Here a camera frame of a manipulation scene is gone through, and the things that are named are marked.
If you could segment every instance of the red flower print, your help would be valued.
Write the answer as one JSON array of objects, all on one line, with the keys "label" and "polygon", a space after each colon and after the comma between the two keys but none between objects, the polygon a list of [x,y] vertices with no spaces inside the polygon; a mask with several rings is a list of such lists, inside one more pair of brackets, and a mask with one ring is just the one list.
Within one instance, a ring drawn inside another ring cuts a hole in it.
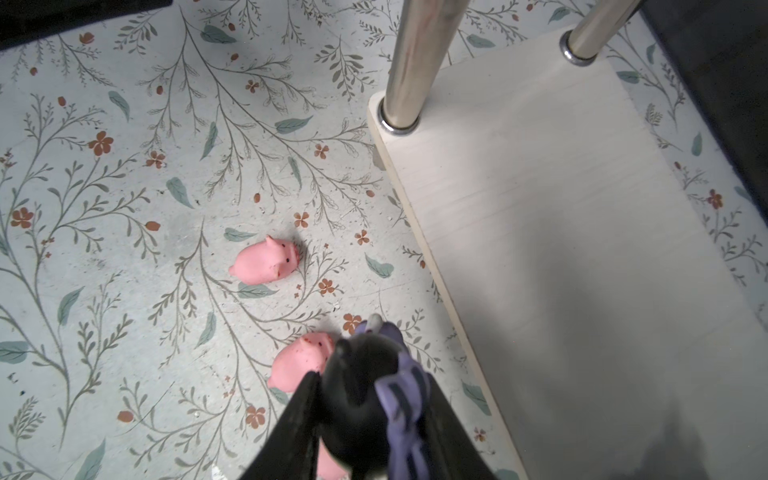
[{"label": "red flower print", "polygon": [[326,152],[328,150],[330,150],[330,148],[328,148],[328,145],[326,145],[325,147],[323,145],[321,145],[321,144],[315,145],[315,157],[320,157],[323,160],[325,160],[326,159]]},{"label": "red flower print", "polygon": [[259,407],[257,410],[256,407],[253,405],[248,405],[248,408],[245,409],[245,423],[250,425],[252,429],[258,429],[259,425],[264,425],[266,422],[266,419],[264,418],[264,413],[266,413],[266,410],[264,407]]},{"label": "red flower print", "polygon": [[709,198],[707,198],[707,203],[712,205],[712,208],[715,210],[718,208],[723,208],[723,196],[712,189],[710,190]]},{"label": "red flower print", "polygon": [[304,212],[301,215],[299,215],[299,212],[296,212],[293,214],[293,218],[296,219],[296,221],[293,222],[293,225],[295,227],[298,227],[300,225],[301,227],[307,228],[309,224],[306,222],[306,219],[309,217],[310,215],[307,212]]},{"label": "red flower print", "polygon": [[127,410],[123,410],[122,412],[118,413],[118,420],[125,423],[131,423],[134,421],[134,414]]},{"label": "red flower print", "polygon": [[363,245],[364,243],[371,241],[368,237],[366,237],[367,234],[368,232],[365,230],[361,231],[360,233],[355,233],[355,238],[357,239],[358,245]]},{"label": "red flower print", "polygon": [[360,315],[352,316],[351,313],[347,313],[344,316],[344,330],[349,332],[350,335],[352,335],[355,332],[355,328],[362,322],[362,317]]},{"label": "red flower print", "polygon": [[94,34],[90,33],[89,31],[80,34],[80,43],[83,45],[88,45],[89,43],[93,42],[93,40]]},{"label": "red flower print", "polygon": [[109,151],[112,149],[110,145],[112,144],[114,140],[112,137],[107,136],[107,132],[100,131],[98,134],[96,134],[96,140],[88,143],[88,148],[93,148],[94,155],[97,157],[100,157],[101,154],[108,154]]},{"label": "red flower print", "polygon": [[159,154],[158,152],[152,150],[149,156],[150,157],[147,159],[148,167],[151,167],[152,165],[154,165],[155,167],[160,168],[163,166],[163,160],[165,160],[165,155]]},{"label": "red flower print", "polygon": [[11,227],[29,228],[32,226],[30,220],[35,216],[34,213],[27,210],[27,207],[22,207],[20,210],[13,212],[13,220],[11,221]]},{"label": "red flower print", "polygon": [[320,295],[322,296],[325,296],[326,293],[333,293],[336,291],[336,288],[333,286],[333,280],[328,280],[327,278],[320,281],[317,286],[320,287]]}]

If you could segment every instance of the teal leaf print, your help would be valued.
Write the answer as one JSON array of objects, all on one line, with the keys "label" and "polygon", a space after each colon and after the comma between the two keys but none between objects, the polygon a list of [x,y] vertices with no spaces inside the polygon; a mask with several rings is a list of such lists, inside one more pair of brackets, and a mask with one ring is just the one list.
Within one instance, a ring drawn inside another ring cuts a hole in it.
[{"label": "teal leaf print", "polygon": [[27,358],[26,342],[0,342],[0,362],[21,363]]},{"label": "teal leaf print", "polygon": [[648,59],[648,63],[654,64],[654,52],[656,51],[656,44],[654,43],[650,47],[645,49],[645,57]]},{"label": "teal leaf print", "polygon": [[213,312],[211,312],[208,313],[208,320],[205,322],[205,328],[200,334],[200,339],[197,341],[195,348],[203,345],[204,343],[208,343],[210,339],[214,337],[214,333],[216,333],[216,316]]},{"label": "teal leaf print", "polygon": [[216,28],[213,25],[205,25],[203,31],[200,32],[200,37],[209,43],[234,43],[237,41],[224,33],[221,28]]},{"label": "teal leaf print", "polygon": [[299,190],[301,190],[301,173],[299,172],[299,165],[296,163],[296,159],[288,157],[288,164],[290,164],[290,169],[293,171],[293,176],[299,182]]},{"label": "teal leaf print", "polygon": [[570,14],[571,14],[571,10],[569,8],[565,8],[565,7],[556,8],[554,12],[552,12],[552,16],[549,18],[549,22],[547,23],[552,23],[552,22],[556,22],[557,20],[562,20],[563,18],[565,18],[566,15],[570,15]]},{"label": "teal leaf print", "polygon": [[283,405],[288,405],[288,395],[283,390],[280,390],[277,387],[272,387],[270,392],[275,396],[275,400]]},{"label": "teal leaf print", "polygon": [[173,177],[169,181],[165,182],[165,186],[168,187],[168,191],[182,205],[186,205],[189,208],[194,208],[190,204],[190,200],[187,197],[187,188],[179,177]]},{"label": "teal leaf print", "polygon": [[485,401],[485,396],[482,394],[482,390],[477,385],[468,385],[462,381],[462,390],[464,395],[468,396],[478,408],[486,415],[491,415],[491,410],[488,408],[488,402]]},{"label": "teal leaf print", "polygon": [[246,285],[240,282],[240,285],[237,287],[237,296],[240,298],[264,298],[275,293],[277,293],[277,290],[270,290],[261,283],[258,285]]},{"label": "teal leaf print", "polygon": [[109,99],[110,99],[110,101],[111,101],[113,104],[115,104],[115,105],[117,105],[118,107],[120,107],[120,109],[121,109],[121,110],[123,111],[123,113],[125,114],[125,120],[126,120],[126,121],[131,121],[131,119],[129,118],[129,115],[130,115],[130,113],[131,113],[131,106],[130,106],[130,105],[128,105],[128,102],[126,102],[126,101],[125,101],[125,99],[123,98],[123,96],[122,96],[122,95],[118,94],[118,93],[117,93],[116,91],[114,91],[114,90],[113,90],[113,91],[110,91],[110,92],[108,92],[108,93],[109,93]]},{"label": "teal leaf print", "polygon": [[690,146],[690,152],[696,157],[701,155],[701,132],[697,133],[696,137],[694,137],[694,142]]},{"label": "teal leaf print", "polygon": [[494,475],[496,475],[498,480],[520,480],[520,477],[517,473],[513,472],[512,470],[507,470],[506,468],[496,470]]},{"label": "teal leaf print", "polygon": [[81,286],[77,290],[67,293],[66,295],[64,295],[64,298],[61,299],[61,302],[58,304],[58,324],[59,325],[67,324],[67,320],[69,319],[69,310],[71,310],[74,303],[78,301],[80,292],[84,288],[85,287]]},{"label": "teal leaf print", "polygon": [[471,46],[475,48],[492,48],[496,46],[495,43],[488,40],[487,38],[478,37],[474,33],[472,35],[467,36],[467,41]]},{"label": "teal leaf print", "polygon": [[207,157],[210,151],[213,150],[214,142],[216,141],[216,136],[218,134],[219,134],[219,130],[216,128],[216,122],[215,121],[210,122],[210,128],[208,128],[208,139],[205,140],[205,147],[203,147],[203,156],[200,157],[201,160]]},{"label": "teal leaf print", "polygon": [[281,120],[275,123],[275,128],[279,134],[289,134],[308,124],[312,117],[314,117],[314,115],[310,115],[308,118],[288,118],[286,120]]},{"label": "teal leaf print", "polygon": [[102,440],[101,445],[85,457],[78,474],[74,476],[74,480],[94,480],[96,478],[99,470],[101,470],[101,460],[104,458],[104,447],[106,444],[107,440]]},{"label": "teal leaf print", "polygon": [[640,74],[636,71],[617,71],[616,75],[618,75],[621,80],[624,80],[629,84],[636,84],[640,82]]},{"label": "teal leaf print", "polygon": [[233,228],[226,228],[226,229],[224,229],[224,238],[226,238],[230,242],[242,242],[243,240],[248,240],[253,235],[256,235],[256,234],[255,233],[248,233],[248,232],[241,232],[241,231],[235,230]]},{"label": "teal leaf print", "polygon": [[375,261],[373,258],[369,257],[367,253],[366,253],[366,262],[368,263],[368,268],[370,268],[376,275],[382,278],[389,278],[389,276],[392,275],[392,272],[395,269],[395,267],[393,267],[389,263],[379,263]]},{"label": "teal leaf print", "polygon": [[750,195],[746,190],[744,190],[744,187],[741,187],[740,185],[736,185],[733,188],[733,191],[736,192],[736,195],[740,197],[744,197],[747,200],[749,200],[751,204],[754,204],[754,202],[752,201],[752,195]]}]

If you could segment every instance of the metal leg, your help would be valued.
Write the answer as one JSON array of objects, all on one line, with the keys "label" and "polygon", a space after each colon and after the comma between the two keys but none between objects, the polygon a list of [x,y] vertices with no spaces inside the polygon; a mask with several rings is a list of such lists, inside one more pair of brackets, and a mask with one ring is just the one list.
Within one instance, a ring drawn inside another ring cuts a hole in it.
[{"label": "metal leg", "polygon": [[408,134],[432,87],[469,0],[405,0],[379,121]]},{"label": "metal leg", "polygon": [[573,30],[560,39],[563,55],[574,65],[586,67],[598,56],[643,0],[600,0]]}]

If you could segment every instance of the floral wallpaper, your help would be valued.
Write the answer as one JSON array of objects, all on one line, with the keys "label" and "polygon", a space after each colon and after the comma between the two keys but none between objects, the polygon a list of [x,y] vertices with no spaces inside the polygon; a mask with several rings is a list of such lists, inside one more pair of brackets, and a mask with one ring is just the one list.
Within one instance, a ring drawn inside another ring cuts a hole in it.
[{"label": "floral wallpaper", "polygon": [[[522,473],[366,126],[401,7],[183,0],[0,52],[0,480],[236,478],[289,398],[266,385],[277,352],[374,312],[497,476]],[[448,63],[587,8],[472,2]],[[640,18],[605,54],[762,323],[749,195]],[[299,269],[239,283],[267,234]]]}]

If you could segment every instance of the pig body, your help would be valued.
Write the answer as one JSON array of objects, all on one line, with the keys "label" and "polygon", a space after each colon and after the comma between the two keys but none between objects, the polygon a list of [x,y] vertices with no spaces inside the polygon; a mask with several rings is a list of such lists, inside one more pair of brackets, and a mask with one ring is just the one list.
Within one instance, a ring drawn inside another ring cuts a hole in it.
[{"label": "pig body", "polygon": [[245,247],[237,254],[230,275],[246,285],[273,282],[285,278],[299,266],[299,249],[288,240],[266,240]]}]

